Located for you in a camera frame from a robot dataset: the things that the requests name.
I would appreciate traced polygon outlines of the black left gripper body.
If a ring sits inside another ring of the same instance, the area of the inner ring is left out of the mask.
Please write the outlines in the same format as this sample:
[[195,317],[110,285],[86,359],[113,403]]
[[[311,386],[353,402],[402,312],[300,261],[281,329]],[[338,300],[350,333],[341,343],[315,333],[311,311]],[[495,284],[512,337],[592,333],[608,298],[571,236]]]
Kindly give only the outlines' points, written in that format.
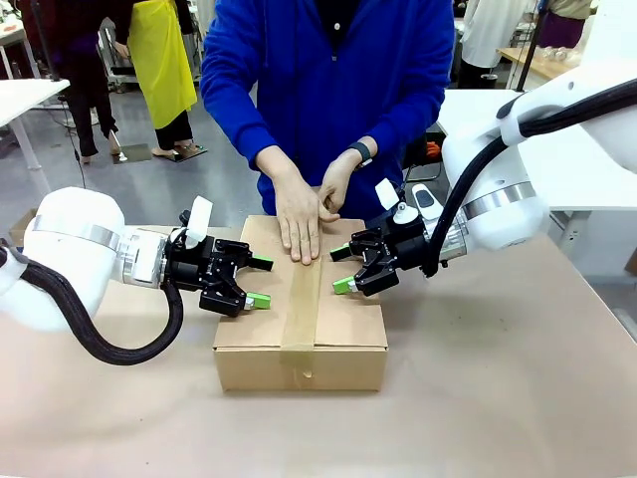
[[173,228],[165,245],[165,295],[174,298],[179,290],[200,291],[202,295],[221,296],[220,282],[210,272],[215,238],[206,236],[193,248],[186,247],[186,228]]

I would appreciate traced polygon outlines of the person's right hand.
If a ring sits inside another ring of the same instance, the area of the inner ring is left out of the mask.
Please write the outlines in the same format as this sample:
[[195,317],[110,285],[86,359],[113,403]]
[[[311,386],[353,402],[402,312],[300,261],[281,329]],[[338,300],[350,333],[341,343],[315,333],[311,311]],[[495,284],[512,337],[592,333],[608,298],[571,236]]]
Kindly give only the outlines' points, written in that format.
[[319,256],[319,199],[289,160],[268,160],[263,171],[274,186],[282,244],[294,262],[309,265]]

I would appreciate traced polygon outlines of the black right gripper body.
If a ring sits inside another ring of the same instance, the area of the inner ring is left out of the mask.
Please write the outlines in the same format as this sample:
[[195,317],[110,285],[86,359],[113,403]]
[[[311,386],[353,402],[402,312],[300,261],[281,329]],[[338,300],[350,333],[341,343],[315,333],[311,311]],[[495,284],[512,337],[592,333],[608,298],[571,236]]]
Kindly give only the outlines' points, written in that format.
[[397,268],[410,270],[427,264],[430,247],[425,224],[420,217],[405,224],[396,223],[392,217],[386,218],[383,240]]

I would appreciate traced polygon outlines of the person's left hand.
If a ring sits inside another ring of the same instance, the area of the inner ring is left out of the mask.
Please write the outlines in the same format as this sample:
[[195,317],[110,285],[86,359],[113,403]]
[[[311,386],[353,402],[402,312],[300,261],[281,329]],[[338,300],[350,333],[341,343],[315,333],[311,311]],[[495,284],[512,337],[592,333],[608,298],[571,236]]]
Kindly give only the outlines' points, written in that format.
[[329,164],[318,190],[318,217],[322,222],[339,218],[338,211],[344,204],[350,178],[361,160],[360,152],[349,148]]

